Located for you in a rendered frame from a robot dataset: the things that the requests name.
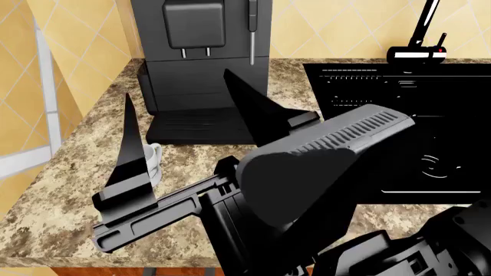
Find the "dark grey coffee machine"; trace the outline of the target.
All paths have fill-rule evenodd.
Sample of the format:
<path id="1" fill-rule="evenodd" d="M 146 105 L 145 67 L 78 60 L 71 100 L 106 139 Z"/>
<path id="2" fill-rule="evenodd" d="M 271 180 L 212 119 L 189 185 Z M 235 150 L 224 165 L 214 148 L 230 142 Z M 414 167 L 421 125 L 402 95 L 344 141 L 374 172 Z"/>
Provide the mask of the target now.
<path id="1" fill-rule="evenodd" d="M 272 0 L 131 0 L 148 143 L 252 144 L 223 75 L 268 89 Z"/>

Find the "black sink faucet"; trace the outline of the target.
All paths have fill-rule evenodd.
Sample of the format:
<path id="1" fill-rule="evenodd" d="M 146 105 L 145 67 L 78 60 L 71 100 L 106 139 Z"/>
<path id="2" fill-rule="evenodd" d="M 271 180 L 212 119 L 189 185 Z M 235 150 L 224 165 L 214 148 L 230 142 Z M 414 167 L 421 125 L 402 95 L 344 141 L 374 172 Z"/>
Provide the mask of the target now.
<path id="1" fill-rule="evenodd" d="M 407 46 L 393 46 L 387 50 L 388 64 L 440 64 L 447 57 L 443 42 L 447 33 L 442 33 L 437 45 L 424 47 L 423 40 L 440 0 L 427 0 L 414 33 Z"/>

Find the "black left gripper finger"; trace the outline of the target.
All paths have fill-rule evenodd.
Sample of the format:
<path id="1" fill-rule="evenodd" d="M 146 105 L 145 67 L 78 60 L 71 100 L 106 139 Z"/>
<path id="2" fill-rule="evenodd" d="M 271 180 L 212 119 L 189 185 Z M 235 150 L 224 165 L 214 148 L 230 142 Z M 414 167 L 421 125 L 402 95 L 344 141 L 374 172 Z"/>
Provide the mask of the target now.
<path id="1" fill-rule="evenodd" d="M 103 190 L 92 196 L 97 211 L 121 209 L 124 204 L 141 200 L 145 209 L 157 205 L 145 159 L 135 107 L 125 95 L 124 129 L 116 166 Z"/>

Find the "white ceramic mug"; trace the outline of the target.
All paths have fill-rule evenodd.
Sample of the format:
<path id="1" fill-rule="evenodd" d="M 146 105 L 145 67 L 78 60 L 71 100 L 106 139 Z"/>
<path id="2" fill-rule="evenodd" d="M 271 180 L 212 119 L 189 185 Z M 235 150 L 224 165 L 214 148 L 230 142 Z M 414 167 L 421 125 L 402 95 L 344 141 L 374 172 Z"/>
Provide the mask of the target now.
<path id="1" fill-rule="evenodd" d="M 145 144 L 143 146 L 145 160 L 147 163 L 147 171 L 150 177 L 150 183 L 155 188 L 162 179 L 162 169 L 160 162 L 162 159 L 162 146 L 158 143 Z"/>

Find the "black kitchen sink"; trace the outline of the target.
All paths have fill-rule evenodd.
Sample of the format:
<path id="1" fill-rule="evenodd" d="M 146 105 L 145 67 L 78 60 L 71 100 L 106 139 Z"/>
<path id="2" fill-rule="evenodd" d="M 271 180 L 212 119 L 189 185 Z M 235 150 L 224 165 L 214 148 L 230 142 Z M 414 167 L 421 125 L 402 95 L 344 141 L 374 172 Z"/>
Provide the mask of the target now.
<path id="1" fill-rule="evenodd" d="M 370 149 L 360 204 L 471 204 L 491 197 L 491 64 L 305 64 L 325 119 L 386 107 L 353 136 L 406 114 L 415 124 Z"/>

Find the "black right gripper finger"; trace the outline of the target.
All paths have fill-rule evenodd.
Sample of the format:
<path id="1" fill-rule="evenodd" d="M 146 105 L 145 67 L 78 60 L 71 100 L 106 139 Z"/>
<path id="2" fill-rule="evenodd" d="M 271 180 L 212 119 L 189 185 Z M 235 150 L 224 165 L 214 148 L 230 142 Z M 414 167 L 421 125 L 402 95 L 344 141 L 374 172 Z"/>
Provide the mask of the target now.
<path id="1" fill-rule="evenodd" d="M 223 79 L 257 146 L 275 142 L 320 122 L 317 112 L 282 107 L 228 69 L 224 70 Z"/>

